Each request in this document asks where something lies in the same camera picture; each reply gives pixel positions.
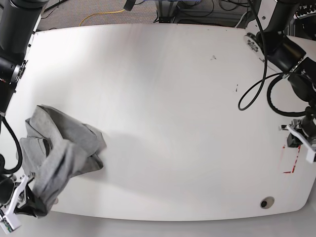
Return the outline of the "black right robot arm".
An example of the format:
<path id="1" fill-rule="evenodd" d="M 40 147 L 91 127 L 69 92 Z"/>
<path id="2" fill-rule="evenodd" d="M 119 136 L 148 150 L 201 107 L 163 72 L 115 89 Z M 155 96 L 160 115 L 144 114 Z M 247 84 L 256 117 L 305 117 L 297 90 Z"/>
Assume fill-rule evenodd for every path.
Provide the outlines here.
<path id="1" fill-rule="evenodd" d="M 13 197 L 18 185 L 12 176 L 23 161 L 19 141 L 5 118 L 6 110 L 24 73 L 27 48 L 47 3 L 46 0 L 6 0 L 0 19 L 0 123 L 11 135 L 18 155 L 18 162 L 11 169 L 6 169 L 4 157 L 0 158 L 1 206 L 8 205 Z"/>

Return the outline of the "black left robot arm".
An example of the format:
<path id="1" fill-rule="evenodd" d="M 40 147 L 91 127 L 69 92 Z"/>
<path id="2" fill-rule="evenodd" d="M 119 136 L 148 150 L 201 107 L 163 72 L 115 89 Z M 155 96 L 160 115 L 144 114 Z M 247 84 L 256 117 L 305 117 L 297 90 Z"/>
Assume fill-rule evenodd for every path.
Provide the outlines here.
<path id="1" fill-rule="evenodd" d="M 313 3 L 312 0 L 250 0 L 251 17 L 245 24 L 244 36 L 248 47 L 264 63 L 260 85 L 265 82 L 268 68 L 280 70 L 267 89 L 269 107 L 281 116 L 295 118 L 291 125 L 311 145 L 316 144 L 316 63 L 284 30 L 299 6 Z M 284 112 L 272 103 L 272 89 L 283 78 L 290 82 L 296 96 L 308 103 L 304 111 Z"/>

